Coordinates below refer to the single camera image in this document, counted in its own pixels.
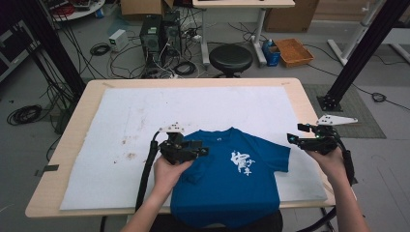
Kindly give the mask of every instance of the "white bracket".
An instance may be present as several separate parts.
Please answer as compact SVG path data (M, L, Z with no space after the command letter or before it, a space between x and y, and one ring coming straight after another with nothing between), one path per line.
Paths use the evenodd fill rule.
M160 128L159 132L184 132L184 128L181 128L178 122L176 122L168 127Z
M345 118L339 117L335 115L323 115L319 120L317 120L317 125L323 126L334 126L334 125L342 125L342 124L352 124L357 123L358 119L356 118Z

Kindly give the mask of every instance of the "wooden table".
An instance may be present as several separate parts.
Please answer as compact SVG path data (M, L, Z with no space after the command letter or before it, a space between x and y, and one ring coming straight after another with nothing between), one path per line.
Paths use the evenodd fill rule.
M257 21L255 35L251 37L251 43L256 52L259 67L266 66L266 59L263 55L262 48L259 43L260 33L265 19L266 8L289 8L294 7L293 0L225 0L225 1L199 1L193 0L193 5L196 8L204 9L202 12L202 63L205 67L210 65L209 52L207 45L207 29L206 23L211 20L214 22L254 22Z
M108 88L172 88L172 87L222 87L222 86L282 86L301 123L316 122L317 117L301 82L296 78L203 78L203 79L136 79L93 80L88 83L73 116L48 165L58 164L57 171L45 172L26 209L30 218L129 215L131 209L60 211L75 159L96 114L103 93ZM286 202L281 208L327 207L335 205L335 198L326 176L321 172L328 200L323 202Z

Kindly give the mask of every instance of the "table leg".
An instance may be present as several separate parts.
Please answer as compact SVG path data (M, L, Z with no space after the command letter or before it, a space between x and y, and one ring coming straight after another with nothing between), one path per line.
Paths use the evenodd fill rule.
M201 52L202 52L202 64L205 66L205 70L210 65L208 44L206 42L206 23L205 23L206 10L202 11L202 38L201 38Z
M257 19L256 34L251 37L253 49L256 52L256 56L259 61L259 67L266 66L266 58L263 55L262 47L260 46L260 43L259 43L259 38L260 38L260 33L263 27L263 19L265 18L265 13L266 13L265 8L260 9L259 18Z

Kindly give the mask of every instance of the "gray floor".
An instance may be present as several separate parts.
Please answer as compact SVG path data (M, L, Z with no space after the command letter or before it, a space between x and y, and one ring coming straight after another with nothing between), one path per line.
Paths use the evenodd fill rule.
M90 15L72 22L75 36L87 58L90 57L88 50L92 45L107 43L107 38L119 28L128 30L130 36L131 31L138 35L140 29L138 25L140 25L138 22L124 21L117 14L102 19ZM246 25L249 30L255 27L252 23ZM226 43L242 41L242 33L226 23L208 26L211 27L209 41ZM299 39L307 45L315 57L310 62L312 66L338 74L342 65L323 51L308 44L321 47L334 56L326 41L334 39L342 45L348 41L355 28L356 23L314 21L307 33L263 32L263 34L274 40ZM73 62L78 66L73 46L68 43L64 35L62 41ZM215 46L216 44L210 44L211 49ZM199 72L188 77L198 75L209 77L217 73L212 67L204 71L200 65L201 58L198 56L197 45L191 51L194 55L192 60L197 62ZM388 45L381 45L375 54L386 63L403 62L403 59ZM91 61L105 77L108 77L107 62L108 55L93 57ZM128 51L115 61L116 66L130 70L142 63L140 47ZM120 69L116 72L127 74L127 71ZM373 56L355 83L370 93L383 93L392 102L410 106L409 73L410 66L407 63L384 65L379 58ZM88 79L92 78L92 75L89 71L85 71L82 77ZM333 75L309 66L287 69L279 65L275 68L259 69L255 62L249 70L242 73L241 77L297 77L302 83L308 84L333 84L336 79ZM0 231L97 231L100 227L100 217L34 219L24 214L40 180L34 173L47 164L46 151L59 135L54 132L48 121L13 127L7 124L6 118L13 110L25 105L40 104L46 107L48 98L41 97L46 88L43 75L30 59L25 60L0 84ZM359 183L354 186L354 191L373 231L408 231L410 227L409 111L388 102L373 102L371 97L363 92L359 94L387 139L343 139L347 148L352 151L356 177L359 180ZM283 231L296 231L320 218L318 209L284 210L283 214L285 224ZM105 231L118 231L125 221L126 217L108 217Z

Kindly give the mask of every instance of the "desktop computer tower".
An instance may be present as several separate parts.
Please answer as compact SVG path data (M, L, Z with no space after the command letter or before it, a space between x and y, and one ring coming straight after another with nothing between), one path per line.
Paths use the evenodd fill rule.
M146 67L162 67L165 63L166 48L164 49L162 16L160 14L148 14L145 16L139 38L141 39Z
M166 12L162 24L165 41L169 44L166 54L180 56L182 52L180 12Z

